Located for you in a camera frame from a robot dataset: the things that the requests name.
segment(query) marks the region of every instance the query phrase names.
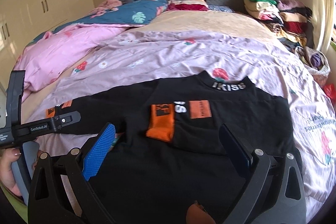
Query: orange label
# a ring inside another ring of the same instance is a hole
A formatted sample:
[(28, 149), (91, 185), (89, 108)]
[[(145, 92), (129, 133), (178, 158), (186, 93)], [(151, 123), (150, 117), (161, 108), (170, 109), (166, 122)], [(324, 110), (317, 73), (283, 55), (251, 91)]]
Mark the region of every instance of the orange label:
[(47, 118), (52, 118), (56, 114), (56, 111), (55, 111), (54, 107), (47, 109), (45, 112), (46, 112), (46, 117)]
[(146, 136), (164, 142), (171, 142), (174, 136), (174, 105), (151, 106), (151, 122)]
[(190, 118), (208, 118), (211, 117), (210, 104), (208, 100), (189, 101)]
[(71, 105), (72, 105), (72, 100), (65, 102), (65, 103), (62, 105), (62, 108), (69, 107), (69, 106), (71, 106)]

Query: fingernail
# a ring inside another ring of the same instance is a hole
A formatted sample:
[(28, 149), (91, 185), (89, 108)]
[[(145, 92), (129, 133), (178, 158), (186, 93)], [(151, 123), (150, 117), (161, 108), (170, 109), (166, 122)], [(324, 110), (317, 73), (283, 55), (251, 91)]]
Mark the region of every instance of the fingernail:
[(19, 156), (19, 155), (21, 155), (20, 150), (17, 149), (17, 148), (16, 148), (16, 149), (13, 149), (13, 150), (12, 150), (12, 153), (13, 153), (14, 156)]

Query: beige blanket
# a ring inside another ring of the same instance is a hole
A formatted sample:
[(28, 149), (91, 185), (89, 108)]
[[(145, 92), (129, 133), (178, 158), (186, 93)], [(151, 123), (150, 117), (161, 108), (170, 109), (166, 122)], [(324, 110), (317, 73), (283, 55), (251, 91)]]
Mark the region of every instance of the beige blanket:
[(149, 25), (130, 29), (126, 32), (157, 31), (157, 32), (178, 32), (203, 30), (220, 32), (232, 37), (246, 37), (265, 43), (271, 43), (282, 47), (282, 44), (273, 34), (255, 19), (238, 13), (227, 13), (218, 11), (168, 11), (155, 18)]
[[(204, 30), (228, 34), (232, 37), (246, 37), (256, 39), (265, 43), (271, 43), (283, 48), (283, 45), (276, 37), (267, 31), (259, 22), (242, 14), (226, 13), (218, 11), (168, 11), (159, 15), (149, 25), (133, 28), (126, 32), (132, 31), (188, 31)], [(61, 74), (57, 81), (46, 86), (44, 89), (32, 93), (23, 103), (21, 111), (22, 122), (33, 114), (35, 109), (56, 87), (56, 84), (65, 77), (70, 76), (73, 69), (88, 59), (90, 54), (78, 61), (71, 68)]]

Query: blue floral blanket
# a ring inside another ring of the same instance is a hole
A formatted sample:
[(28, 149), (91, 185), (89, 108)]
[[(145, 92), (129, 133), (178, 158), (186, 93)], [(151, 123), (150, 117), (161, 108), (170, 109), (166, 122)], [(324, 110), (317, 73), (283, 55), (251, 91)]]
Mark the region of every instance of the blue floral blanket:
[[(127, 0), (122, 2), (124, 3), (122, 6), (65, 23), (53, 30), (52, 33), (56, 34), (73, 24), (84, 26), (102, 24), (103, 26), (110, 25), (111, 27), (140, 27), (149, 24), (167, 9), (167, 0)], [(46, 32), (40, 34), (32, 42), (42, 39), (45, 34)]]

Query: blue gripper pad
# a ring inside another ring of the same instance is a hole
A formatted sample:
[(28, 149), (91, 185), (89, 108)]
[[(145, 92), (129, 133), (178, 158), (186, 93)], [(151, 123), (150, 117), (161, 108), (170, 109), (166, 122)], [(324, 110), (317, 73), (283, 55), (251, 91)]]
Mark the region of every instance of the blue gripper pad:
[(113, 124), (109, 124), (85, 156), (83, 160), (82, 173), (86, 181), (97, 175), (97, 172), (111, 148), (115, 137), (116, 129)]

